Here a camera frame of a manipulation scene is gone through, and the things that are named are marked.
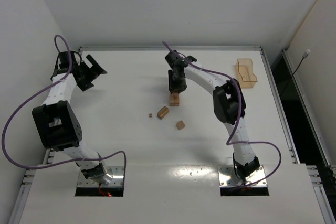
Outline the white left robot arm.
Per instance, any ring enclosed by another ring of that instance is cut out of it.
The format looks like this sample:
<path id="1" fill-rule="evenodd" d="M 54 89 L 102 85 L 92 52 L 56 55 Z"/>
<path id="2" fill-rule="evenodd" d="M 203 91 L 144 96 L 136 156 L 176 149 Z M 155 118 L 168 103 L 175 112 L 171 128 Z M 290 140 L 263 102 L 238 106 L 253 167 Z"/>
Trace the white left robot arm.
<path id="1" fill-rule="evenodd" d="M 53 87 L 41 106 L 33 108 L 32 116 L 41 142 L 46 149 L 62 152 L 75 160 L 85 179 L 107 184 L 108 173 L 98 152 L 83 141 L 83 132 L 70 100 L 75 87 L 86 91 L 92 81 L 106 71 L 87 55 L 89 67 L 74 51 L 61 52 L 51 76 Z"/>

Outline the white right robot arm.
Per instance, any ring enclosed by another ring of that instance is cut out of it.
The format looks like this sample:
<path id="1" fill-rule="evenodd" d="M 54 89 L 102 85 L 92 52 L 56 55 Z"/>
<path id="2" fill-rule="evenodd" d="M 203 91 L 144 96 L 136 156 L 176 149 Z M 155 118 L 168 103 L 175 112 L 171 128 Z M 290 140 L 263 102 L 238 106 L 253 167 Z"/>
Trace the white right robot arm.
<path id="1" fill-rule="evenodd" d="M 252 146 L 245 125 L 245 100 L 236 80 L 224 81 L 214 74 L 188 66 L 186 62 L 171 63 L 168 71 L 169 91 L 181 93 L 186 89 L 186 79 L 194 81 L 213 97 L 213 108 L 217 119 L 226 127 L 234 149 L 236 176 L 245 181 L 260 163 Z"/>

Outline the dark-sided wood block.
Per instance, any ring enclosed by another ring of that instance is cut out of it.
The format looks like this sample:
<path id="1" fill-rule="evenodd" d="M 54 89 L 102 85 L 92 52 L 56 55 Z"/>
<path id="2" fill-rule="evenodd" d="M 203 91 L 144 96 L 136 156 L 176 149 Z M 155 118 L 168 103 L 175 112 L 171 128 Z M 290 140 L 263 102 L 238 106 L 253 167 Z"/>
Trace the dark-sided wood block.
<path id="1" fill-rule="evenodd" d="M 168 113 L 169 113 L 169 108 L 164 106 L 158 113 L 157 117 L 161 120 L 163 119 Z"/>

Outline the wood plank block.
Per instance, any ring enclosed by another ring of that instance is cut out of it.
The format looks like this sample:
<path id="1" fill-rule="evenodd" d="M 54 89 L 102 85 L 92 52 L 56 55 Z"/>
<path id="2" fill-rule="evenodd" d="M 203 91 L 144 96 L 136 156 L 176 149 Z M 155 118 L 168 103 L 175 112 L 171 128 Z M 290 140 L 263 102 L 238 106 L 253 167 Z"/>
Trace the wood plank block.
<path id="1" fill-rule="evenodd" d="M 169 106 L 175 106 L 175 96 L 170 94 Z"/>

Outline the wood cube with letter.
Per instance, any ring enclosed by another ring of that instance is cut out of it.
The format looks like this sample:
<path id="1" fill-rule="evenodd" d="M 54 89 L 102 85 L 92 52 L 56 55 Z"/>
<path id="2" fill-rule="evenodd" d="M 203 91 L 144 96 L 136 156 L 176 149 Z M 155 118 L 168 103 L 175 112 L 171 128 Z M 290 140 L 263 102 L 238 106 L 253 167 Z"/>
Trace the wood cube with letter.
<path id="1" fill-rule="evenodd" d="M 178 93 L 172 93 L 172 97 L 174 99 L 179 99 L 179 94 Z"/>

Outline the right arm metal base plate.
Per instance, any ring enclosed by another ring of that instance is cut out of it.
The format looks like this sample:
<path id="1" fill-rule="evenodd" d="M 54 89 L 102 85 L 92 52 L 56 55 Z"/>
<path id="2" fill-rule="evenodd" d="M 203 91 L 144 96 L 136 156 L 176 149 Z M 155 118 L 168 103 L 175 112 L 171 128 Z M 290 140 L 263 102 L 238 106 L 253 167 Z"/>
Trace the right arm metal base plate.
<path id="1" fill-rule="evenodd" d="M 265 179 L 265 176 L 263 166 L 247 176 L 245 182 L 236 176 L 233 165 L 221 166 L 218 168 L 220 188 L 233 188 L 243 185 L 252 188 L 267 188 L 267 180 Z"/>

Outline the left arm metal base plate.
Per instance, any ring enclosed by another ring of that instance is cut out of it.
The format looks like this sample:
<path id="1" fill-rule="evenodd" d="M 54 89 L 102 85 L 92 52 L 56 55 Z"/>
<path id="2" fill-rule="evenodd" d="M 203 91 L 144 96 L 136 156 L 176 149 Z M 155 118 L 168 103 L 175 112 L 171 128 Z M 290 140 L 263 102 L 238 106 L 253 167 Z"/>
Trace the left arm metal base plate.
<path id="1" fill-rule="evenodd" d="M 104 188 L 122 188 L 124 179 L 124 167 L 122 166 L 107 166 L 106 174 L 102 181 L 97 179 L 86 179 L 82 172 L 79 172 L 77 187 L 79 188 L 96 188 L 101 185 Z"/>

